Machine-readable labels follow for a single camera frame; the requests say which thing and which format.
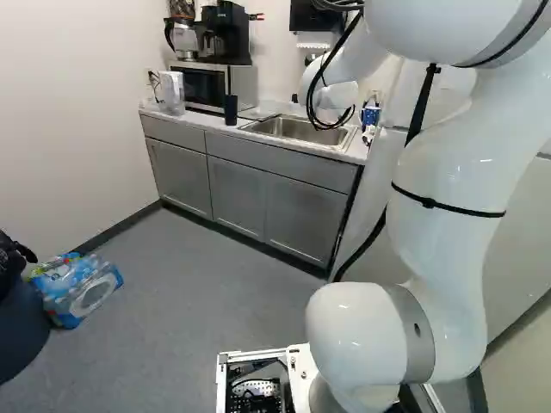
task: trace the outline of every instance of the baseboard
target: baseboard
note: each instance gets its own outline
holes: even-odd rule
[[[123,219],[118,224],[113,225],[111,228],[105,230],[101,234],[98,234],[85,243],[80,244],[73,251],[76,251],[79,254],[85,256],[104,245],[107,241],[138,224],[142,219],[146,218],[147,216],[151,215],[161,208],[161,200],[157,200],[151,205],[148,205],[145,208],[140,209],[133,215],[130,215],[128,218]]]
[[[211,220],[195,215],[194,213],[185,211],[182,208],[179,208],[178,206],[174,206],[170,204],[169,202],[162,201],[162,205],[164,209],[171,211],[176,215],[186,218],[192,222],[195,222],[196,224],[201,225],[205,228],[208,228],[211,231],[216,231],[219,234],[224,235],[225,237],[229,237],[239,243],[243,243],[259,252],[262,252],[267,256],[271,256],[272,258],[275,258],[276,260],[283,261],[286,264],[290,265],[291,267],[295,267],[300,271],[304,271],[305,273],[313,275],[316,278],[320,278],[321,280],[327,280],[329,278],[329,273],[327,272],[326,269],[316,267],[315,265],[309,262],[304,262],[300,258],[296,258],[282,251],[279,251],[265,243],[261,243],[260,241],[257,241],[256,239],[249,238],[246,235],[243,235],[237,231],[227,228],[226,226],[223,226],[222,224],[218,224]]]

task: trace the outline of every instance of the cabinet door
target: cabinet door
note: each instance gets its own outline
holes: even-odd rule
[[[237,163],[208,157],[214,220],[264,240],[267,174]]]
[[[327,267],[346,201],[346,195],[270,174],[267,243]]]
[[[146,141],[160,197],[212,219],[207,157],[153,139]]]

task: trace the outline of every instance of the cup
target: cup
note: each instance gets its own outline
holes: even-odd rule
[[[236,95],[226,95],[224,99],[224,117],[226,125],[236,126],[238,124],[238,97]]]

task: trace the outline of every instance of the microwave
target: microwave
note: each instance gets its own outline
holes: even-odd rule
[[[170,70],[183,73],[186,108],[223,114],[226,95],[238,97],[238,112],[258,105],[256,66],[177,61]]]

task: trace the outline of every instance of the coffee maker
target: coffee maker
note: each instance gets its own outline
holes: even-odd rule
[[[233,2],[219,0],[204,6],[195,23],[199,42],[198,60],[221,65],[252,65],[249,50],[249,15]]]

